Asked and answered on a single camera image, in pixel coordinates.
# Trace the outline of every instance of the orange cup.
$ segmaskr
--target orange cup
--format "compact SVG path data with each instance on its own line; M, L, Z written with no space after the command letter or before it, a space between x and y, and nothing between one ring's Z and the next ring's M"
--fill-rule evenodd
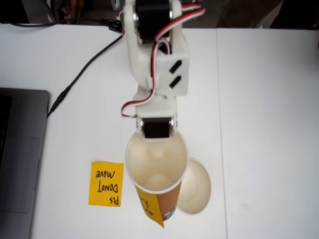
M135 133L128 144L125 161L135 186L156 196L161 219L170 218L176 209L187 163L186 145L180 133L174 132L170 138L156 140ZM148 203L143 205L145 213L146 207Z

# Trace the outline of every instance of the yellow label on cup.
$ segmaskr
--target yellow label on cup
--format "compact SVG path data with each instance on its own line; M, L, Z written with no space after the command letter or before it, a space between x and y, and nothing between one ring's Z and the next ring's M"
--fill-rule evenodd
M89 205L120 207L123 163L92 163Z
M156 195L146 193L138 187L136 187L136 191L138 192L145 214L164 228L164 223L160 214L160 207Z

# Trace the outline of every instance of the laptop trackpad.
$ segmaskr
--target laptop trackpad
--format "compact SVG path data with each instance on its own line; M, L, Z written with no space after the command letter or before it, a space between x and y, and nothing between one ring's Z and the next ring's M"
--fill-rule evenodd
M29 212L38 150L38 138L6 138L0 168L0 211Z

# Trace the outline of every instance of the laptop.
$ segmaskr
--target laptop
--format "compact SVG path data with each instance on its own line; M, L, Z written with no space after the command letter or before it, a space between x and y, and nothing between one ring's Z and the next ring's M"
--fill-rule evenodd
M28 239L49 93L0 88L0 238Z

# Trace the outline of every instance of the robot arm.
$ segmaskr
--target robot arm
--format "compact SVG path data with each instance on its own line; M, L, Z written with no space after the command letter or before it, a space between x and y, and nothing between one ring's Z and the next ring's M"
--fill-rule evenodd
M199 4L184 9L193 11L182 15L179 0L126 0L124 6L130 69L139 86L122 116L135 106L145 138L170 137L176 129L176 96L187 95L189 53L181 23L205 9Z

